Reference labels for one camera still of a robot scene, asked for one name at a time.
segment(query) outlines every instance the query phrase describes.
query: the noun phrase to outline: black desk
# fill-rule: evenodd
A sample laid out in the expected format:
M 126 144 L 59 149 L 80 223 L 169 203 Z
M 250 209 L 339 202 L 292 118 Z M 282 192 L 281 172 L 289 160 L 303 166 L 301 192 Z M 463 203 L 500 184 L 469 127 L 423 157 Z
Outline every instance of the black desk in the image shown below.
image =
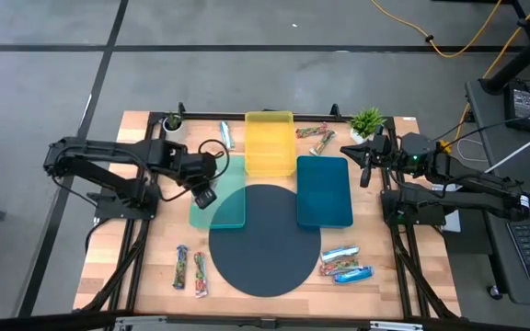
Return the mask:
M 482 127 L 504 120 L 503 97 L 491 96 L 484 92 L 478 81 L 466 83 L 467 98 L 476 118 Z M 493 166 L 508 154 L 530 141 L 530 133 L 509 129 L 504 125 L 481 133 L 486 156 Z M 530 194 L 530 148 L 525 149 L 504 165 L 494 170 L 497 176 L 508 176 L 524 180 L 524 190 Z M 507 221 L 484 213 L 486 227 L 490 232 L 491 259 L 497 283 L 507 291 L 515 303 L 530 304 L 530 280 L 523 269 L 512 238 L 506 227 Z

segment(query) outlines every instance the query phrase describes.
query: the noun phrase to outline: wooden platform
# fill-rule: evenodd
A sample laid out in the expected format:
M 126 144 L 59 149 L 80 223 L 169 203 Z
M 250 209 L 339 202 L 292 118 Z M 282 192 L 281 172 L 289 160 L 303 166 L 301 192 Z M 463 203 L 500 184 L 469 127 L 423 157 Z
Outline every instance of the wooden platform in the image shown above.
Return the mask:
M 148 112 L 124 112 L 118 141 L 134 143 L 144 138 Z M 418 131 L 414 118 L 395 118 L 397 134 L 402 136 Z M 236 142 L 232 154 L 243 154 L 245 126 L 243 121 L 228 122 Z M 190 151 L 206 139 L 220 139 L 219 122 L 216 120 L 187 120 L 185 144 Z M 308 127 L 316 123 L 297 122 L 296 127 Z M 353 144 L 346 123 L 330 123 L 337 137 L 325 149 L 323 155 L 343 156 L 339 149 Z M 296 140 L 296 154 L 308 154 L 319 136 Z M 216 153 L 217 146 L 207 150 Z M 131 165 L 111 165 L 110 170 L 123 177 L 135 177 L 136 168 Z M 240 292 L 220 276 L 208 247 L 208 231 L 189 225 L 191 194 L 169 203 L 161 203 L 156 218 L 151 222 L 148 243 L 144 254 L 144 266 L 140 280 L 135 310 L 147 314 L 197 314 L 227 316 L 278 316 L 278 317 L 327 317 L 327 318 L 399 318 L 402 317 L 394 254 L 388 228 L 378 198 L 382 187 L 379 171 L 374 171 L 369 188 L 360 188 L 361 170 L 349 160 L 353 226 L 345 229 L 322 229 L 322 248 L 356 244 L 361 248 L 360 261 L 375 268 L 375 275 L 366 281 L 351 285 L 334 285 L 329 277 L 318 275 L 317 268 L 297 289 L 275 298 L 258 298 Z M 159 180 L 166 197 L 181 191 L 170 179 Z M 295 176 L 247 178 L 248 185 L 266 183 L 295 191 Z M 116 266 L 124 229 L 124 220 L 112 220 L 100 227 L 92 236 L 86 256 L 81 281 L 75 297 L 75 308 L 89 303 L 101 289 Z M 429 226 L 416 226 L 416 236 L 421 255 L 422 271 L 433 289 L 454 313 L 459 314 L 455 285 L 443 238 Z M 187 269 L 187 286 L 183 291 L 171 286 L 175 275 L 176 246 L 187 245 L 189 256 L 197 251 L 207 255 L 207 297 L 194 297 L 195 266 Z M 120 307 L 125 305 L 127 275 L 121 291 Z M 410 298 L 413 312 L 418 313 L 416 294 L 409 277 Z

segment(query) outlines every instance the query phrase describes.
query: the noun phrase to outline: concrete floor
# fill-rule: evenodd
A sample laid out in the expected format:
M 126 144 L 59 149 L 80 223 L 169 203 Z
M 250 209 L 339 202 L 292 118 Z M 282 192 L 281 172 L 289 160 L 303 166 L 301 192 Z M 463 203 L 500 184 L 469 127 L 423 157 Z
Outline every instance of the concrete floor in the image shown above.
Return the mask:
M 441 45 L 465 44 L 491 10 L 430 0 L 379 2 L 423 26 Z M 119 4 L 0 0 L 0 43 L 105 44 Z M 530 0 L 523 4 L 530 10 Z M 515 21 L 512 9 L 502 6 L 478 44 L 502 45 Z M 422 45 L 423 40 L 366 0 L 131 0 L 117 43 Z M 524 43 L 523 35 L 515 42 Z M 114 53 L 88 138 L 113 140 L 124 110 L 169 110 L 179 101 L 189 111 L 214 112 L 277 108 L 326 114 L 336 102 L 343 113 L 354 113 L 378 106 L 386 115 L 417 117 L 424 134 L 437 136 L 456 125 L 465 81 L 480 77 L 495 55 L 450 60 L 432 53 Z M 46 146 L 75 134 L 101 56 L 0 52 L 0 209 L 7 211 L 0 222 L 0 318 L 16 309 L 55 191 L 41 170 Z M 522 77 L 530 79 L 530 67 Z M 479 146 L 464 145 L 464 153 L 484 157 Z M 95 189 L 82 181 L 74 188 Z M 34 314 L 71 310 L 92 213 L 84 202 L 69 199 Z M 492 283 L 486 257 L 455 255 L 451 265 L 464 316 L 530 326 L 530 307 L 495 302 L 484 291 Z

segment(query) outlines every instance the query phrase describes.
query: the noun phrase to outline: yellow plastic container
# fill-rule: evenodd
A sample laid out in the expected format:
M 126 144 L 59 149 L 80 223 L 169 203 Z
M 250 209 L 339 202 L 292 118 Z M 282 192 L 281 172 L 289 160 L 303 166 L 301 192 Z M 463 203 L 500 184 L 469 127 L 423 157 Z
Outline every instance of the yellow plastic container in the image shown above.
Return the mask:
M 249 176 L 290 176 L 295 171 L 295 129 L 291 111 L 245 114 L 245 168 Z

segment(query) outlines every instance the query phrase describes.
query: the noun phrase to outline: round black mat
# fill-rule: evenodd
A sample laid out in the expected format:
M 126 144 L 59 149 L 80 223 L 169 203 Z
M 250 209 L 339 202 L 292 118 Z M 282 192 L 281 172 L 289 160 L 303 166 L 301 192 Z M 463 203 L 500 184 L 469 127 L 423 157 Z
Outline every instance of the round black mat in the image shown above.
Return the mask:
M 233 193 L 220 209 L 225 210 L 223 206 L 236 194 L 243 190 Z M 230 285 L 246 294 L 282 295 L 312 273 L 320 254 L 320 230 L 298 225 L 295 194 L 290 190 L 252 185 L 245 194 L 245 226 L 210 230 L 213 263 Z

